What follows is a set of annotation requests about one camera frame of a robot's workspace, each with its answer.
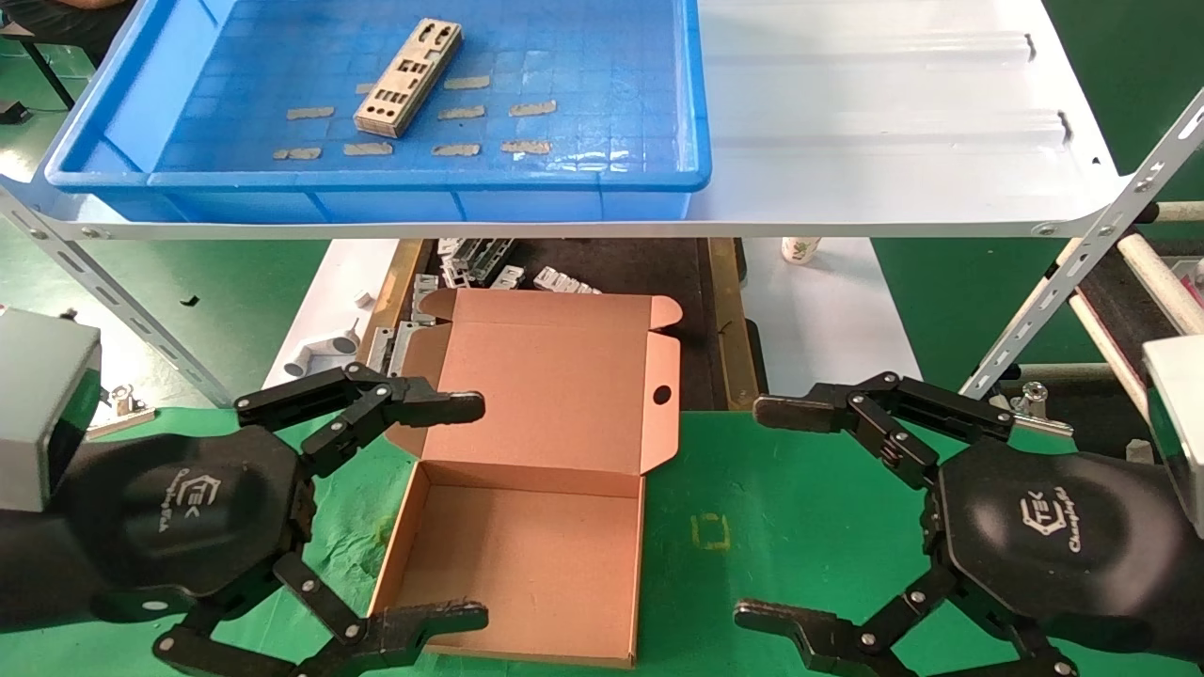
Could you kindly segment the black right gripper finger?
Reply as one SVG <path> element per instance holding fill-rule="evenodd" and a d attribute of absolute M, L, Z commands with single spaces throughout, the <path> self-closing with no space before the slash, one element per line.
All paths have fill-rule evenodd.
<path fill-rule="evenodd" d="M 914 490 L 936 484 L 939 458 L 907 423 L 964 443 L 1005 442 L 1014 424 L 1011 413 L 993 404 L 890 371 L 856 385 L 818 383 L 804 396 L 761 395 L 752 418 L 793 432 L 848 432 Z"/>

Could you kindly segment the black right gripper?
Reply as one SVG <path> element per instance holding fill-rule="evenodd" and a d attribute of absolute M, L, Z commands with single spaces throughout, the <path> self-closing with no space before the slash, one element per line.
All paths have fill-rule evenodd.
<path fill-rule="evenodd" d="M 929 567 L 862 625 L 748 597 L 736 625 L 791 638 L 805 669 L 834 676 L 914 675 L 895 644 L 951 596 L 1019 652 L 960 676 L 1076 676 L 1045 635 L 1202 657 L 1202 538 L 1159 466 L 981 440 L 942 463 L 931 498 L 944 528 L 934 558 L 954 573 Z"/>

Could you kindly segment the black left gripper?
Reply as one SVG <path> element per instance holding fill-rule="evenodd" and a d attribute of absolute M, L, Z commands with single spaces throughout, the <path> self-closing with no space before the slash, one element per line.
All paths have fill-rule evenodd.
<path fill-rule="evenodd" d="M 47 510 L 2 511 L 2 630 L 189 611 L 153 647 L 177 672 L 361 676 L 417 664 L 435 636 L 485 629 L 486 605 L 468 600 L 358 617 L 297 553 L 317 511 L 309 475 L 326 479 L 395 425 L 479 420 L 482 393 L 350 363 L 241 396 L 235 411 L 246 428 L 222 436 L 87 443 Z M 323 416 L 302 463 L 275 435 Z M 216 641 L 216 626 L 281 588 L 330 634 L 313 657 L 290 663 Z"/>

